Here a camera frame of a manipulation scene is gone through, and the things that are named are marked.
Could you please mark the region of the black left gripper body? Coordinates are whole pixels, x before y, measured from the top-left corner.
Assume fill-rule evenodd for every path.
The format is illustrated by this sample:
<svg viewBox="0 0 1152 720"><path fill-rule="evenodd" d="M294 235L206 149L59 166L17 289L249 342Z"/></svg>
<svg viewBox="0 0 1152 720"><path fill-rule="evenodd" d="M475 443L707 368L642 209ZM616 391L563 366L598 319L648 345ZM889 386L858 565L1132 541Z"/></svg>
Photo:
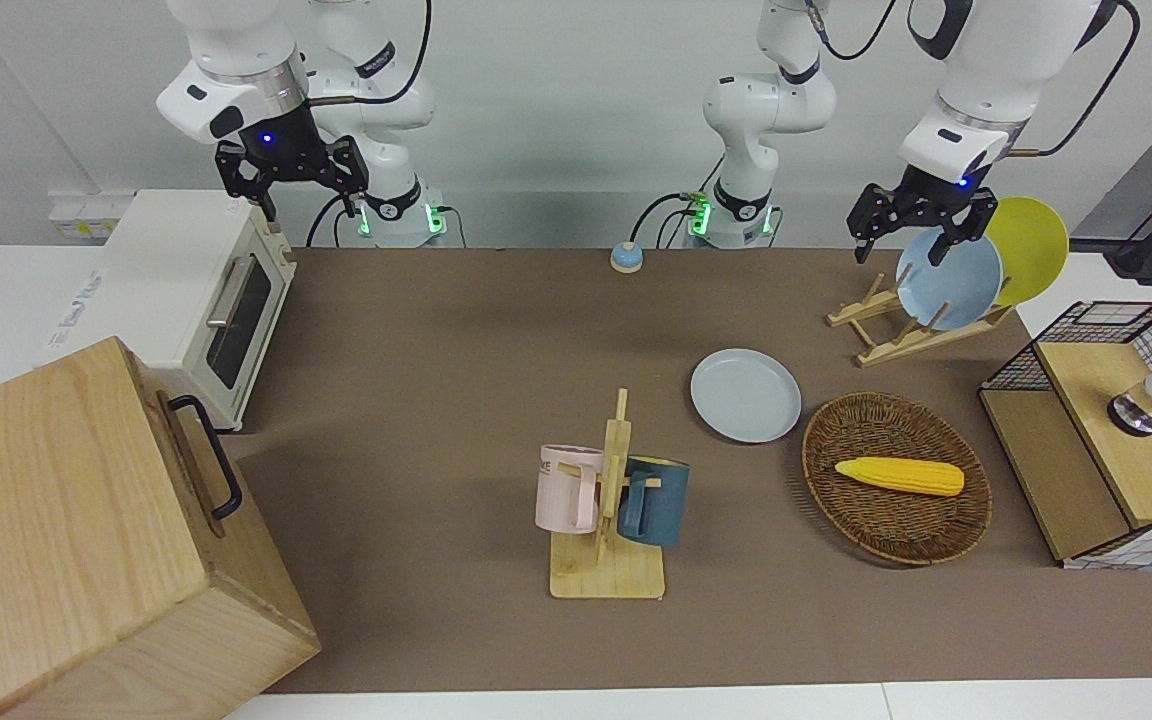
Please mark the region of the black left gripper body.
<svg viewBox="0 0 1152 720"><path fill-rule="evenodd" d="M905 227L940 228L942 222L968 225L978 241L998 209L995 192L982 183L988 168L946 181L908 165L892 190L869 183L846 218L847 232L873 232L876 241Z"/></svg>

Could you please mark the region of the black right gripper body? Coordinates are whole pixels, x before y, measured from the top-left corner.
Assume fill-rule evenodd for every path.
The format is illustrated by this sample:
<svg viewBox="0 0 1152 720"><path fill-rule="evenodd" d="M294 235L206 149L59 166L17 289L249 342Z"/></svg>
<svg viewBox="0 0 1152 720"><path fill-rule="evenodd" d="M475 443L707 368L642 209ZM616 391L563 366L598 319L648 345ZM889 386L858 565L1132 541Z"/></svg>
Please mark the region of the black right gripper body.
<svg viewBox="0 0 1152 720"><path fill-rule="evenodd" d="M223 190L236 199L268 200L276 182L314 182L339 196L362 194L370 184L356 138L324 141L310 101L238 129L238 143L219 141L214 160Z"/></svg>

